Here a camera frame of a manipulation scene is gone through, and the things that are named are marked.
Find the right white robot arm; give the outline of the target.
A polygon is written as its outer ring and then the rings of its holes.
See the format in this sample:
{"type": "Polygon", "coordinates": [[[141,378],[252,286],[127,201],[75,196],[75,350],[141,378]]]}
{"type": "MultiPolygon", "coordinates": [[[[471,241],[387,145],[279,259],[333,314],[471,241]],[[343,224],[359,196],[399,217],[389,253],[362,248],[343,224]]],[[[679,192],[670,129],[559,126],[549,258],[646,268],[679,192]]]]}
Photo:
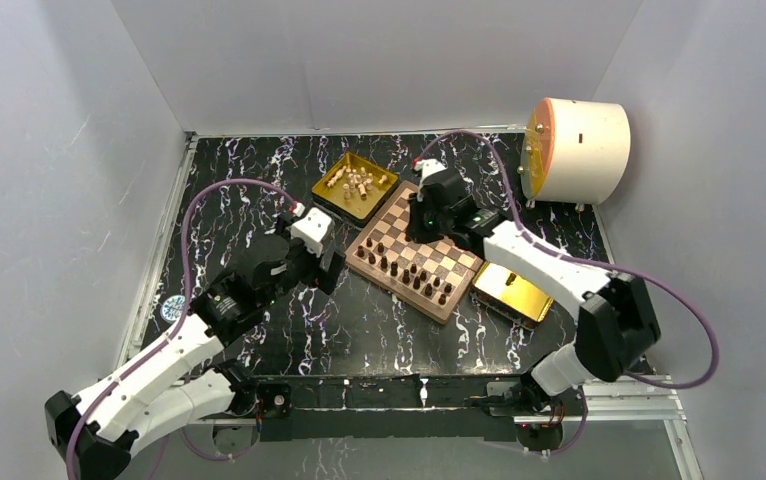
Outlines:
{"type": "Polygon", "coordinates": [[[549,413],[563,392],[587,381],[615,381],[660,339],[643,279],[568,261],[546,242],[524,238],[509,215],[479,208],[453,168],[422,160],[414,170],[420,184],[409,197],[409,239],[449,239],[529,281],[576,321],[574,340],[522,375],[518,394],[530,411],[549,413]]]}

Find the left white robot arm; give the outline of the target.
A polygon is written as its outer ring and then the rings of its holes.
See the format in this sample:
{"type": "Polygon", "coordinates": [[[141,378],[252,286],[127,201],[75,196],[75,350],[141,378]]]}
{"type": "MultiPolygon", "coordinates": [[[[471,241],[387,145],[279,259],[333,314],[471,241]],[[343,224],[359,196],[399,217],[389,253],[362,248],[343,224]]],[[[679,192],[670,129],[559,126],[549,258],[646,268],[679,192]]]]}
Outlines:
{"type": "Polygon", "coordinates": [[[71,479],[115,479],[144,447],[189,422],[230,413],[261,419],[274,386],[262,387],[232,361],[178,380],[258,326],[266,310],[298,284],[331,294],[346,256],[288,234],[267,235],[245,250],[149,348],[95,385],[59,391],[45,403],[48,435],[71,479]]]}

